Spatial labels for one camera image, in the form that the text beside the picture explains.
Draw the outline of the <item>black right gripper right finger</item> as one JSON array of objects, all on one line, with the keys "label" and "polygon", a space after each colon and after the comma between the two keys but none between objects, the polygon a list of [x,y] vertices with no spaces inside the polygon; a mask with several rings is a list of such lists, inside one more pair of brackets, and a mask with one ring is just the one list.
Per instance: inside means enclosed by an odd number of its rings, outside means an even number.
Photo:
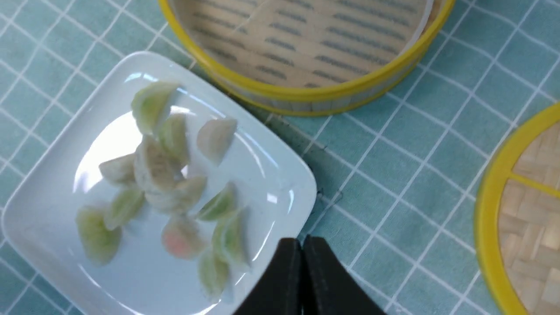
[{"label": "black right gripper right finger", "polygon": [[340,263],[327,241],[306,236],[303,243],[304,315],[384,315]]}]

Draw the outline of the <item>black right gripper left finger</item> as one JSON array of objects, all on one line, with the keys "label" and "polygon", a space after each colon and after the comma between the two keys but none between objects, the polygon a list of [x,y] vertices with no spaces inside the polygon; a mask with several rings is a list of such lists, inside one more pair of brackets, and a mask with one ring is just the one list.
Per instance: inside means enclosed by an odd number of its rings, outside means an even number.
[{"label": "black right gripper left finger", "polygon": [[282,238],[260,280],[236,309],[236,315],[300,315],[302,249],[295,238]]}]

